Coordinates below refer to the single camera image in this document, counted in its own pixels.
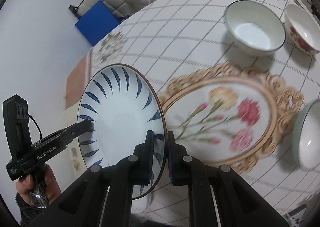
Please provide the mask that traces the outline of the white bowl with red flowers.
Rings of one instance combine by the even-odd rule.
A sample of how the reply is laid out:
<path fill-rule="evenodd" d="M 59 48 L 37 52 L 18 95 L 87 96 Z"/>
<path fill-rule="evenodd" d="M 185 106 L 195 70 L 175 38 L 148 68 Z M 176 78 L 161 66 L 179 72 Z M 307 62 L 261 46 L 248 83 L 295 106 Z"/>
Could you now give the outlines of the white bowl with red flowers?
<path fill-rule="evenodd" d="M 302 7 L 287 5 L 284 25 L 297 48 L 306 54 L 319 54 L 319 26 Z"/>

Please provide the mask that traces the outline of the beige padded chair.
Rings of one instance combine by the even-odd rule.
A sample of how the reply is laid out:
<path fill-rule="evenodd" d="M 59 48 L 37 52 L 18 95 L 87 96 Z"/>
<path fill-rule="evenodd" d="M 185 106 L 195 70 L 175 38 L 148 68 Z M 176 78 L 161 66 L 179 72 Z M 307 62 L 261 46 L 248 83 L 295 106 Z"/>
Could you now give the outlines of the beige padded chair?
<path fill-rule="evenodd" d="M 82 0 L 78 6 L 70 5 L 68 9 L 80 19 L 97 2 L 102 2 L 117 18 L 127 18 L 138 11 L 128 0 Z"/>

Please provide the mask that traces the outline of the blue folded mat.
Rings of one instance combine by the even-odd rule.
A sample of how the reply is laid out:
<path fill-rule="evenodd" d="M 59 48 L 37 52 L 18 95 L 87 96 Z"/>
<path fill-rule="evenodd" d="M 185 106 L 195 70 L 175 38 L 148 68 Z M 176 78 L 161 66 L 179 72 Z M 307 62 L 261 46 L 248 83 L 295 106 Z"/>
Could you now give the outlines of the blue folded mat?
<path fill-rule="evenodd" d="M 91 46 L 95 46 L 120 24 L 102 1 L 95 3 L 75 24 L 78 31 Z"/>

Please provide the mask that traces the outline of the floral grid tablecloth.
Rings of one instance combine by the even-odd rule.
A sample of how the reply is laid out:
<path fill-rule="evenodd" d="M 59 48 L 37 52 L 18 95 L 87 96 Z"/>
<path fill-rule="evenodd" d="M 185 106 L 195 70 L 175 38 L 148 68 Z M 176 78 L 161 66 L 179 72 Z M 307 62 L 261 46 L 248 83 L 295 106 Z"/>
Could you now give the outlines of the floral grid tablecloth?
<path fill-rule="evenodd" d="M 138 69 L 155 91 L 186 95 L 169 105 L 169 126 L 207 162 L 233 159 L 279 213 L 319 197 L 319 169 L 293 160 L 289 124 L 319 96 L 319 57 L 291 39 L 251 57 L 228 33 L 224 12 L 237 0 L 157 0 L 91 49 L 92 73 L 113 63 Z M 284 19 L 299 0 L 251 0 Z"/>

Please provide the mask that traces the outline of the pale blue white bowl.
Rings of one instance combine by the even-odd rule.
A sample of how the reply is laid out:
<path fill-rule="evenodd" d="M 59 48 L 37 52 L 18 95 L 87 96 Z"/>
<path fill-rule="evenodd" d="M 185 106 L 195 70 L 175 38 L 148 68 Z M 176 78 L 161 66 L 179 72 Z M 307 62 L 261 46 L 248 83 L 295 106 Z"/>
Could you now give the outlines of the pale blue white bowl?
<path fill-rule="evenodd" d="M 298 113 L 292 132 L 292 153 L 303 171 L 319 166 L 319 99 Z"/>

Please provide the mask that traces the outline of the white bowl with dark rim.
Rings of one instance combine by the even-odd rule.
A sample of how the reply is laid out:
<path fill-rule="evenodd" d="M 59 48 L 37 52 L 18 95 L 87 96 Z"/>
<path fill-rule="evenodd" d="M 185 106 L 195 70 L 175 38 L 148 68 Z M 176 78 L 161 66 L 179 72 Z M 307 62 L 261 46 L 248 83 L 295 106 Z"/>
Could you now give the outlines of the white bowl with dark rim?
<path fill-rule="evenodd" d="M 250 0 L 233 2 L 225 9 L 224 20 L 228 33 L 249 56 L 270 56 L 285 44 L 283 23 L 261 3 Z"/>

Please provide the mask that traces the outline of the blue striped white plate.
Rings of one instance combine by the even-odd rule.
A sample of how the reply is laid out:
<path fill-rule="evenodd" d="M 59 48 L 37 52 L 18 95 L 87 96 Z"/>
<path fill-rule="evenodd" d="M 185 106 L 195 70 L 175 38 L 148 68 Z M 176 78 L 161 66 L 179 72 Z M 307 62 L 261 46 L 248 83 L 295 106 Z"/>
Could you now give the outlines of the blue striped white plate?
<path fill-rule="evenodd" d="M 157 184 L 165 164 L 166 125 L 158 97 L 147 79 L 135 68 L 113 64 L 98 71 L 80 99 L 77 119 L 89 120 L 93 131 L 79 136 L 86 167 L 109 167 L 132 155 L 145 142 L 148 131 L 155 137 L 151 180 L 133 188 L 134 199 L 147 195 Z"/>

